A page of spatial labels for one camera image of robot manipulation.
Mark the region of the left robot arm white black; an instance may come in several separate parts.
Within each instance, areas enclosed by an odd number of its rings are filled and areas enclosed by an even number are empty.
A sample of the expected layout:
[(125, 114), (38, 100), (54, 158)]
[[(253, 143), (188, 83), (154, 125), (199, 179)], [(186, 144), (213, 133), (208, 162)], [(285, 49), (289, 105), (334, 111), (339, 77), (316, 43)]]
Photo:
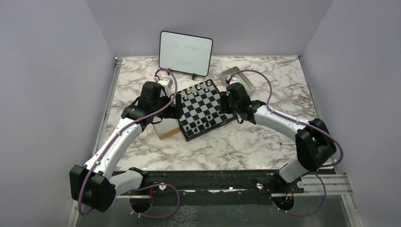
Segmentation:
[(153, 123), (154, 117), (180, 119), (182, 114), (180, 92), (169, 95), (162, 84), (145, 82), (140, 96), (124, 108), (106, 143), (84, 165), (71, 168), (70, 191), (72, 199), (78, 203), (78, 213), (82, 216), (89, 213), (83, 211), (83, 205), (105, 212), (117, 195), (129, 190), (145, 193), (149, 182), (142, 174), (129, 170), (121, 177), (113, 177), (113, 170), (130, 144)]

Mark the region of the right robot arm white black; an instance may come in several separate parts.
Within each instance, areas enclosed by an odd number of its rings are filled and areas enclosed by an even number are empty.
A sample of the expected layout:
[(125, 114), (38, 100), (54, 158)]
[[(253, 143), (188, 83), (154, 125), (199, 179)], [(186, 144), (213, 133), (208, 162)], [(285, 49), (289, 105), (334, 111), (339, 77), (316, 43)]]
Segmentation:
[(317, 171), (337, 151), (323, 120), (298, 120), (265, 102), (252, 101), (239, 82), (228, 85), (227, 90), (221, 93), (221, 112), (240, 117), (240, 123), (248, 121), (266, 126), (295, 142), (296, 158), (274, 175), (273, 187), (278, 192), (285, 192), (306, 173)]

